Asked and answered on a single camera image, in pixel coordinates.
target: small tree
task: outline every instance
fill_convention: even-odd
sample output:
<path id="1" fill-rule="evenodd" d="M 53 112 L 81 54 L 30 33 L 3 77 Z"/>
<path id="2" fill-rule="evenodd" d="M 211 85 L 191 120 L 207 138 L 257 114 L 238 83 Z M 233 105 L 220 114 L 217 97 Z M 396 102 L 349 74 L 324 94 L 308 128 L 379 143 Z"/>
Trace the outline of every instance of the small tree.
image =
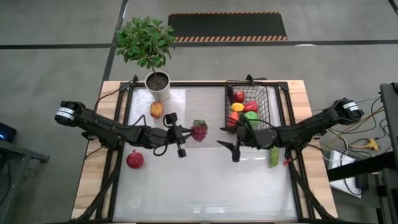
<path id="1" fill-rule="evenodd" d="M 168 46 L 175 41 L 175 37 L 170 35 L 173 32 L 171 26 L 160 26 L 162 21 L 133 17 L 127 21 L 126 25 L 118 30 L 118 51 L 116 55 L 123 55 L 124 61 L 137 60 L 137 65 L 147 69 L 152 68 L 157 84 L 155 67 L 160 68 L 166 63 L 170 51 Z"/>

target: wooden table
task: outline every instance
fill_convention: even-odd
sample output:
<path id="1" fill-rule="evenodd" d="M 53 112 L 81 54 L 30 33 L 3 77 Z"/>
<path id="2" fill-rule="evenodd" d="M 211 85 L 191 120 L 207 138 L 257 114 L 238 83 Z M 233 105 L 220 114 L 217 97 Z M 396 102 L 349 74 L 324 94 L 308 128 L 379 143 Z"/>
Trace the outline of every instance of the wooden table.
<path id="1" fill-rule="evenodd" d="M 287 82 L 289 84 L 289 92 L 292 100 L 293 111 L 295 115 L 296 122 L 300 122 L 312 115 L 310 103 L 308 101 L 307 92 L 305 90 L 305 85 L 303 80 L 272 80 L 264 82 Z M 120 87 L 120 81 L 104 82 L 101 96 L 107 95 Z M 123 98 L 120 120 L 123 121 L 124 109 L 126 107 L 126 98 Z M 115 107 L 117 101 L 117 94 L 110 95 L 98 103 L 97 113 L 113 119 Z M 287 122 L 289 123 L 288 115 L 285 115 Z M 311 142 L 312 144 L 319 146 L 318 141 Z M 87 148 L 87 154 L 98 149 L 100 144 L 98 141 L 92 141 L 89 143 Z M 106 159 L 107 149 L 101 149 L 98 152 L 92 154 L 83 164 L 83 170 L 81 172 L 80 182 L 78 190 L 76 193 L 75 204 L 73 206 L 72 218 L 79 217 L 90 205 L 96 194 L 99 192 L 101 187 L 101 180 L 103 176 L 104 164 Z M 337 217 L 336 207 L 331 194 L 331 189 L 328 181 L 328 176 L 326 174 L 326 169 L 324 161 L 322 158 L 322 153 L 314 148 L 308 147 L 303 150 L 303 159 L 305 163 L 305 169 L 307 171 L 308 182 L 311 191 L 314 193 L 319 202 L 324 206 L 324 208 L 334 217 Z M 303 208 L 304 217 L 308 217 L 308 211 L 306 209 L 305 197 L 301 189 L 300 201 Z M 106 216 L 108 212 L 108 201 L 110 196 L 110 190 L 108 191 L 107 197 L 105 198 L 103 216 Z"/>

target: white pot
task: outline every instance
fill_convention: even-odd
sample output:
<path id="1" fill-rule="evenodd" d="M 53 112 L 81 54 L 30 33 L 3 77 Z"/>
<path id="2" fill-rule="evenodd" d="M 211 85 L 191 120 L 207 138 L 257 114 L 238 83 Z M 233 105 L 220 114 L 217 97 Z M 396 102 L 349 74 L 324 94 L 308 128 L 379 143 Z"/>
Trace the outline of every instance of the white pot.
<path id="1" fill-rule="evenodd" d="M 167 76 L 167 78 L 169 79 L 169 82 L 167 84 L 167 86 L 163 89 L 163 90 L 159 90 L 159 91 L 154 91 L 151 90 L 150 88 L 148 88 L 147 86 L 147 79 L 150 77 L 150 75 L 153 74 L 153 72 L 150 72 L 146 77 L 145 77 L 145 87 L 150 91 L 150 93 L 152 94 L 152 96 L 154 96 L 155 101 L 165 101 L 170 97 L 170 77 L 169 74 L 160 71 L 160 70 L 156 70 L 156 73 L 163 73 Z"/>

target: grapes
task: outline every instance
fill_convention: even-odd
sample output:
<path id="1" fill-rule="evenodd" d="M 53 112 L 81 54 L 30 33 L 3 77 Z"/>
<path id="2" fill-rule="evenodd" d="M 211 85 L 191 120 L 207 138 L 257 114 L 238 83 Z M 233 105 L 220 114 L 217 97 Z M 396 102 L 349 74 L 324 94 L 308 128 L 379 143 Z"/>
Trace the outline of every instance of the grapes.
<path id="1" fill-rule="evenodd" d="M 206 138 L 207 129 L 208 127 L 206 124 L 192 126 L 191 130 L 192 130 L 192 137 L 194 138 L 194 140 L 202 142 Z"/>

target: power strip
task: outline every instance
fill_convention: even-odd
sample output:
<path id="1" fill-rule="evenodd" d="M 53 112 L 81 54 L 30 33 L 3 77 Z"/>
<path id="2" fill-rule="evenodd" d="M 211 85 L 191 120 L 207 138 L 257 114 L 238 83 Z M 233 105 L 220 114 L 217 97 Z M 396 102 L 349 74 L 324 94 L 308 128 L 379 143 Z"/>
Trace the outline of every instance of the power strip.
<path id="1" fill-rule="evenodd" d="M 333 169 L 333 168 L 339 167 L 340 166 L 340 158 L 341 158 L 341 153 L 340 152 L 337 152 L 337 151 L 334 151 L 334 150 L 331 151 L 329 160 L 338 161 L 338 162 L 329 162 L 329 169 Z M 343 160 L 342 160 L 343 165 L 350 164 L 350 163 L 353 163 L 353 162 L 355 162 L 355 159 L 353 159 L 351 157 L 348 157 L 346 155 L 343 155 Z M 342 192 L 346 192 L 347 194 L 354 195 L 355 197 L 361 198 L 361 196 L 360 196 L 361 190 L 357 189 L 355 187 L 355 177 L 347 178 L 346 182 L 347 182 L 347 186 L 349 187 L 349 189 L 354 194 L 359 194 L 359 195 L 352 194 L 347 189 L 347 186 L 345 185 L 344 180 L 332 181 L 332 182 L 330 182 L 330 186 L 335 188 L 335 189 L 338 189 L 338 190 L 340 190 Z"/>

